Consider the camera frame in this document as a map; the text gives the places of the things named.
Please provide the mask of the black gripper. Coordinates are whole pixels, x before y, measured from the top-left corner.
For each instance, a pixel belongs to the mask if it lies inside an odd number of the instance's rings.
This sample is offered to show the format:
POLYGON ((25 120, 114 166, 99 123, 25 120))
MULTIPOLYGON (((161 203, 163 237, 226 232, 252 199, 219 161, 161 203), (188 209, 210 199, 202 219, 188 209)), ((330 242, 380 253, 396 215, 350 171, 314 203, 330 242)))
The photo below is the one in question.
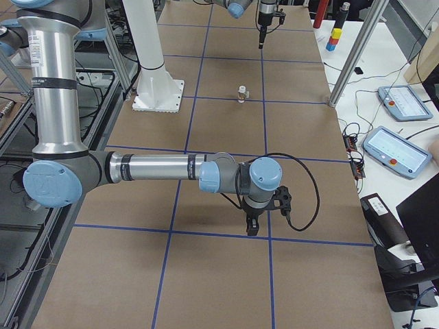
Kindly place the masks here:
POLYGON ((270 202, 263 208, 255 208, 246 202, 243 203, 243 210, 246 213, 246 234, 248 236, 257 236, 259 233, 259 216, 264 211, 276 210, 274 202, 270 202))
POLYGON ((265 42, 265 37, 267 34, 268 27, 272 24, 274 13, 265 13, 262 11, 258 12, 257 25, 259 27, 259 49, 263 49, 265 42))

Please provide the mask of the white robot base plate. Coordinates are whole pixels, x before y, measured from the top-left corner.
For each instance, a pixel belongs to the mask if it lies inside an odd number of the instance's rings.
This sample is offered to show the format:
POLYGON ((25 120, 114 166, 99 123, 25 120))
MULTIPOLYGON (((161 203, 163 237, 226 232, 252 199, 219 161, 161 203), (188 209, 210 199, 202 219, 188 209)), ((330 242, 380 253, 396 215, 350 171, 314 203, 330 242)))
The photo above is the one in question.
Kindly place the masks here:
POLYGON ((163 86, 152 78, 145 84, 139 82, 132 109, 138 112, 177 113, 180 110, 184 87, 184 80, 171 79, 163 86))

